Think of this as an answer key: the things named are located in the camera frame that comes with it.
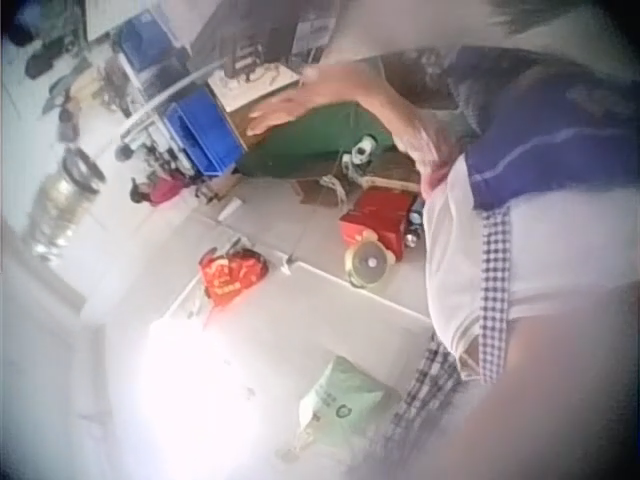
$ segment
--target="red plastic bag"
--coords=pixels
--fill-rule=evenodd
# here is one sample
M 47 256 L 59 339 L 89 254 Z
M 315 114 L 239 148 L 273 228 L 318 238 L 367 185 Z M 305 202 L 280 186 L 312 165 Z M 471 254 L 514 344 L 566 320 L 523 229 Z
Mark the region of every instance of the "red plastic bag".
M 205 292 L 214 308 L 229 305 L 242 292 L 262 280 L 268 272 L 267 260 L 248 248 L 226 255 L 205 254 L 200 260 Z

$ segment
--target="metal bucket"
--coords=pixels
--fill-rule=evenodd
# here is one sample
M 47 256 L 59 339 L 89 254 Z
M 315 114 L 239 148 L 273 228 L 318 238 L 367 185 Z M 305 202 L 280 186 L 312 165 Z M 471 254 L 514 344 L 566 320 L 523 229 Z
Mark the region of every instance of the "metal bucket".
M 65 150 L 58 169 L 40 185 L 25 240 L 37 257 L 53 262 L 98 197 L 104 173 L 79 148 Z

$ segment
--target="green sack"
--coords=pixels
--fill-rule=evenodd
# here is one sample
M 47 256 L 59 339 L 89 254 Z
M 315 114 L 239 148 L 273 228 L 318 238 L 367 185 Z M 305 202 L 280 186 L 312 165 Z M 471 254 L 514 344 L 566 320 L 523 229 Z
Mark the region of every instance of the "green sack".
M 322 378 L 300 402 L 300 425 L 313 442 L 329 447 L 349 444 L 374 423 L 387 387 L 336 357 Z
M 376 151 L 393 145 L 378 119 L 355 103 L 317 108 L 274 128 L 236 166 L 247 177 L 291 178 L 313 164 L 335 163 L 340 152 L 351 151 L 365 135 L 376 139 Z

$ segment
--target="plastic bag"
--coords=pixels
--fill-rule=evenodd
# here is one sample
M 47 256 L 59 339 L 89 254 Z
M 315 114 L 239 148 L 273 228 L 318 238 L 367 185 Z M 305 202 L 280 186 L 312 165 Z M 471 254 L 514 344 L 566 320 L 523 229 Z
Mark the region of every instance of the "plastic bag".
M 362 372 L 344 357 L 336 357 L 313 389 L 300 402 L 300 426 L 292 448 L 281 452 L 294 462 L 308 446 L 353 445 L 377 422 L 392 397 L 389 388 Z

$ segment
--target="blue crate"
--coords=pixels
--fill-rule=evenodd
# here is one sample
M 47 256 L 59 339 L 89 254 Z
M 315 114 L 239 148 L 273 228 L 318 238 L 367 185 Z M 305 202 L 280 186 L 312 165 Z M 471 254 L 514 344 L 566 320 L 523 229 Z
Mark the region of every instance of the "blue crate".
M 204 88 L 171 105 L 165 119 L 203 175 L 221 175 L 244 153 L 224 114 Z
M 160 63 L 173 50 L 169 35 L 148 10 L 124 23 L 119 40 L 136 73 Z

